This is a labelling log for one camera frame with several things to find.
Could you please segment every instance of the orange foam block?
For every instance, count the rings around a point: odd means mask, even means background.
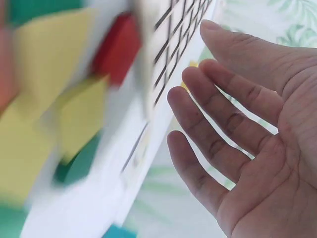
[[[101,43],[92,64],[92,73],[110,75],[110,85],[120,86],[141,47],[136,19],[120,15]]]
[[[2,28],[0,29],[0,115],[18,93],[13,65],[10,31]]]

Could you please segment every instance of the black grid lines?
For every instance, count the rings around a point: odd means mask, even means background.
[[[170,0],[170,7],[162,13],[155,25],[156,37],[161,39],[154,60],[154,105],[156,105],[188,43],[206,13],[212,0]]]

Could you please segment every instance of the green foam block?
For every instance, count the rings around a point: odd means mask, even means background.
[[[137,235],[123,228],[112,225],[103,238],[136,238]]]
[[[0,204],[0,237],[19,238],[27,213],[19,208]]]
[[[83,7],[83,0],[10,0],[7,21],[20,26],[33,18]]]
[[[101,133],[96,134],[68,165],[59,164],[55,180],[64,185],[71,185],[86,177],[93,163],[100,139]]]

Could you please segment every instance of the yellow foam block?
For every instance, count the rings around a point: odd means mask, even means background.
[[[0,118],[0,197],[23,204],[54,144],[13,102]]]
[[[197,62],[194,62],[194,61],[190,62],[190,67],[198,67],[198,66],[199,66],[199,64]],[[182,82],[181,86],[183,88],[185,88],[187,91],[189,91],[189,89],[187,88],[187,86],[186,86],[186,84],[184,82]]]
[[[191,61],[191,62],[190,62],[190,66],[191,66],[191,67],[198,67],[198,66],[199,66],[199,63],[194,62],[194,61]]]
[[[56,111],[65,163],[102,128],[105,91],[105,80],[90,79],[58,98]]]
[[[36,121],[71,80],[81,60],[92,26],[93,11],[67,11],[39,17],[15,30],[19,103]]]

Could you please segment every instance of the patterned fabric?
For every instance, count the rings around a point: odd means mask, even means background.
[[[215,20],[232,31],[252,34],[270,42],[291,47],[317,47],[317,0],[223,0]],[[205,49],[200,61],[208,58],[212,55]],[[275,127],[227,97],[251,119],[277,133]],[[229,144],[237,147],[210,121]],[[181,130],[176,120],[170,130]],[[215,179],[229,189],[234,187],[204,160],[197,147],[194,151]],[[150,168],[125,226],[136,231],[138,238],[226,237],[178,176],[166,142]]]

